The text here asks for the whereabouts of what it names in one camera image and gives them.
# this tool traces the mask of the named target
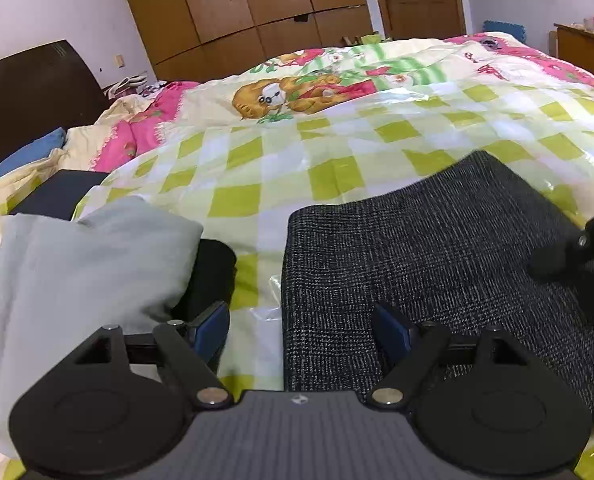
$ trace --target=black fabric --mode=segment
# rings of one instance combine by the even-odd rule
[[[370,326],[381,300],[456,333],[502,325],[594,413],[594,325],[573,288],[526,273],[533,248],[578,233],[484,152],[384,196],[293,213],[282,273],[286,388],[365,395],[382,375]]]
[[[24,213],[70,220],[86,193],[109,173],[61,170],[17,205],[11,214]],[[230,304],[235,288],[235,253],[217,240],[199,241],[197,258],[186,293],[172,310],[175,319],[192,321],[215,301]]]
[[[24,213],[70,220],[80,200],[108,175],[100,171],[59,170],[24,198],[10,214]]]

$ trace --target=light gray garment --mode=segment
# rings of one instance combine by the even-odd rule
[[[0,452],[16,400],[101,325],[150,332],[187,288],[203,227],[126,197],[77,222],[2,218]]]

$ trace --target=blue cloth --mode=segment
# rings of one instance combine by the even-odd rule
[[[516,40],[522,43],[526,42],[526,28],[516,23],[494,22],[492,20],[484,21],[484,32],[505,32],[512,34]]]
[[[63,128],[57,128],[53,132],[34,140],[30,144],[19,148],[12,155],[0,162],[0,176],[4,176],[21,166],[44,158],[50,154],[53,148],[61,148],[66,139]]]

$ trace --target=green and white checkered sheet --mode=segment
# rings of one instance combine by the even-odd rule
[[[231,246],[237,277],[219,375],[234,393],[282,388],[270,282],[280,276],[296,209],[390,192],[483,149],[578,224],[594,215],[594,89],[484,81],[384,91],[314,116],[193,132],[119,168],[75,215],[136,194]]]

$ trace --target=gray object on blanket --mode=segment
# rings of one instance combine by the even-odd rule
[[[184,294],[203,227],[138,197],[77,222],[2,218],[0,451],[8,415],[42,375],[104,324],[150,332]]]
[[[533,248],[579,232],[484,152],[383,196],[293,213],[282,272],[286,388],[366,394],[382,375],[370,325],[381,300],[456,333],[502,325],[594,413],[594,325],[578,291],[526,272]]]

